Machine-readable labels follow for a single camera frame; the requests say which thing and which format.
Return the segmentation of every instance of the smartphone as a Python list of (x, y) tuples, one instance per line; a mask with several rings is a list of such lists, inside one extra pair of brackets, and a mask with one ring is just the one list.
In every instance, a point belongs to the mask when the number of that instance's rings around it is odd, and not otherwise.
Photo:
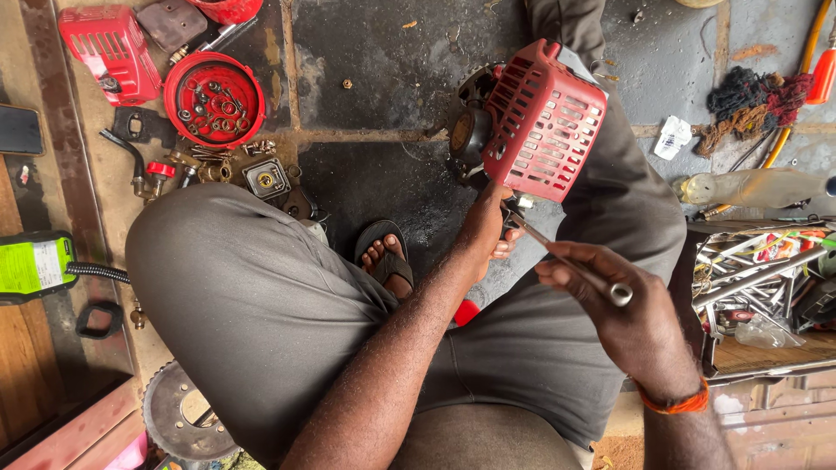
[(36, 110), (0, 104), (0, 154), (43, 155), (41, 120)]

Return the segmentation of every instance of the foot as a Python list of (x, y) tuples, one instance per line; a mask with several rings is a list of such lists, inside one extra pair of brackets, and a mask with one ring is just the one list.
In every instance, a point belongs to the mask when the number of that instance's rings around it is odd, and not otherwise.
[[(398, 237), (390, 233), (383, 237), (383, 240), (375, 240), (369, 249), (366, 250), (366, 253), (363, 253), (363, 270), (366, 273), (374, 274), (378, 263), (383, 261), (383, 255), (386, 251), (390, 251), (399, 256), (400, 259), (406, 261), (404, 250), (398, 241)], [(386, 282), (383, 283), (383, 287), (392, 291), (398, 299), (406, 299), (412, 293), (410, 283), (406, 282), (406, 279), (398, 274), (390, 274)]]

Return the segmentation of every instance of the red engine housing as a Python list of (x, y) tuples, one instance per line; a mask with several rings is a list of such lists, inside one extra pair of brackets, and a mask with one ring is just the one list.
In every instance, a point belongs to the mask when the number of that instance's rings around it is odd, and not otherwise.
[(482, 151), (494, 181), (556, 202), (574, 184), (607, 109), (600, 88), (558, 62), (560, 47), (540, 39), (501, 70), (484, 108), (493, 137)]
[(141, 105), (160, 96), (160, 74), (130, 7), (65, 8), (58, 28), (113, 106)]

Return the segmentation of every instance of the gear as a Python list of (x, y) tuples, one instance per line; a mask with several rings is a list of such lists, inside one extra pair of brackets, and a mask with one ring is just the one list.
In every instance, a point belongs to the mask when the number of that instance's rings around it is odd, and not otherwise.
[(475, 67), (467, 73), (467, 75), (459, 80), (459, 85), (450, 96), (450, 103), (447, 106), (446, 129), (447, 135), (452, 135), (453, 127), (456, 126), (464, 108), (469, 103), (478, 101), (482, 108), (493, 91), (493, 83), (490, 83), (493, 76), (493, 68), (498, 64), (484, 64)]
[(179, 362), (163, 365), (148, 381), (142, 397), (148, 436), (163, 452), (183, 460), (210, 462), (232, 455), (240, 447), (219, 421), (209, 419), (212, 410), (195, 421), (200, 426), (183, 416), (183, 400), (196, 390)]

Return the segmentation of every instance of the t-handle wrench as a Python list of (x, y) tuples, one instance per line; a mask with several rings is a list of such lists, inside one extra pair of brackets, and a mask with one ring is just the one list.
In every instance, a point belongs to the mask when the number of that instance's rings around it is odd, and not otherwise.
[[(536, 228), (532, 227), (530, 223), (526, 222), (524, 218), (520, 217), (519, 214), (514, 211), (509, 212), (509, 218), (511, 221), (524, 228), (528, 234), (534, 237), (534, 239), (540, 242), (544, 247), (547, 246), (547, 243), (552, 242), (546, 238), (545, 235), (538, 232)], [(595, 290), (600, 292), (601, 295), (606, 297), (616, 307), (624, 307), (633, 298), (633, 289), (629, 285), (624, 283), (608, 284), (607, 281), (603, 280), (598, 274), (595, 274), (587, 269), (583, 266), (583, 264), (576, 263), (572, 259), (564, 258), (558, 255), (554, 255), (554, 257), (561, 263), (573, 268), (575, 272), (580, 275), (580, 277), (584, 278), (586, 282), (592, 284), (592, 287), (594, 287)]]

